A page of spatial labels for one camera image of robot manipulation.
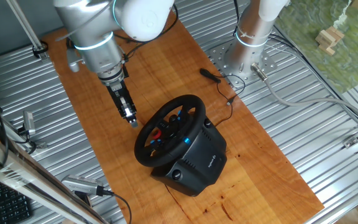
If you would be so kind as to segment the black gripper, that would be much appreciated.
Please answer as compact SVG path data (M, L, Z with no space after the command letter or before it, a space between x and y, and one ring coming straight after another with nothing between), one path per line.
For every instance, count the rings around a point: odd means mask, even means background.
M122 108L124 119L132 128L138 127L136 108L132 104L131 96L124 81L112 83L107 86L108 92L117 108Z

